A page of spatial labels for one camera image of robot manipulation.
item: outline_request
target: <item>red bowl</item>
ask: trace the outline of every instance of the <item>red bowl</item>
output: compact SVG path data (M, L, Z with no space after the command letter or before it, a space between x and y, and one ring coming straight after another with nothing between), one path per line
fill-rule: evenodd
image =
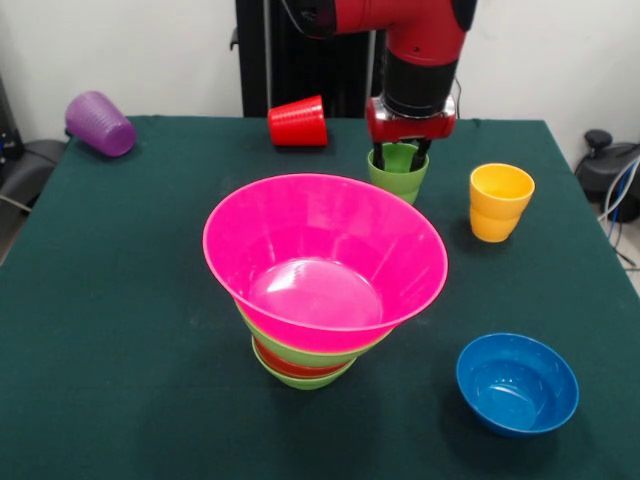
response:
M274 369L275 371L282 373L288 377L295 378L321 378L326 377L327 375L331 375L334 372L337 372L342 367L344 367L347 363L341 363L339 365L333 365L331 367L304 367L302 365L296 365L295 363L287 362L283 358L280 358L271 350L267 349L264 345L262 345L255 337L254 341L256 343L256 348L258 349L258 353L264 363L266 363L269 367Z

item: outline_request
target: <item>magenta bowl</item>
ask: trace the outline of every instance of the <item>magenta bowl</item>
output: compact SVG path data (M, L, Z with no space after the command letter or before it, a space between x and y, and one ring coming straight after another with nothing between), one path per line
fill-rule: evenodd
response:
M426 309L447 277L436 229L405 201L333 175L271 177L233 192L204 228L222 286L293 348L365 347Z

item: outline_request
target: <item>bowl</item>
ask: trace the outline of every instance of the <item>bowl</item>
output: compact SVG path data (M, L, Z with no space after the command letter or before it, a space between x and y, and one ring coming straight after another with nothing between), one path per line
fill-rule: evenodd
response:
M295 363L287 362L285 359L280 358L275 353L260 344L254 337L254 343L258 353L269 367L273 370L282 373L288 377L295 378L320 378L331 375L337 372L347 363L340 363L331 367L305 367L302 365L296 365Z
M264 345L271 352L275 353L283 360L305 367L331 367L339 363L350 362L351 360L354 360L359 356L365 354L368 350L372 349L375 345L385 339L387 335L389 335L388 333L384 334L381 338L378 338L372 344L366 345L359 350L352 350L342 353L307 352L304 350L299 350L297 348L289 347L271 338L269 335L256 327L245 315L242 309L239 308L239 310L245 325L247 325L253 336L256 337L262 345Z
M251 321L310 352L370 345L426 309L447 254L429 221L384 190L333 175L271 177L205 225L209 268Z
M253 347L253 353L255 354L258 361L262 364L267 372L276 377L285 385L289 387L297 388L298 390L317 390L322 387L326 387L330 383L333 383L340 376L342 376L351 366L355 363L356 359L354 358L349 363L347 363L344 367L342 367L337 372L332 373L331 375L327 375L320 378L295 378L284 375L273 368L271 368L264 359L260 356L260 352L256 347L256 342L253 337L251 337L251 346Z
M485 335L467 345L456 377L480 420L507 437L559 428L574 414L580 397L576 377L560 355L513 333Z

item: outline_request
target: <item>blue bowl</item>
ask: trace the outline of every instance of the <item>blue bowl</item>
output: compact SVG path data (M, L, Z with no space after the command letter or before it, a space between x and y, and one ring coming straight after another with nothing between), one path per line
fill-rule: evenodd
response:
M551 348L522 335L479 337L458 358L460 391L498 435L528 437L567 422L578 407L578 381Z

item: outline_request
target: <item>green tablecloth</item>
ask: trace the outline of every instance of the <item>green tablecloth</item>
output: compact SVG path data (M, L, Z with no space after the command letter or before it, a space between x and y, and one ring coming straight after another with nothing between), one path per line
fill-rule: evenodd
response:
M104 162L72 142L0 269L0 477L6 479L640 478L640 304L544 123L463 121L416 203L442 234L436 303L317 392L253 358L201 252L204 221L252 180L365 178L364 121L324 151L276 151L262 120L140 117ZM506 243L467 226L468 175L503 161L537 191ZM457 393L474 337L532 335L571 363L556 433L487 433Z

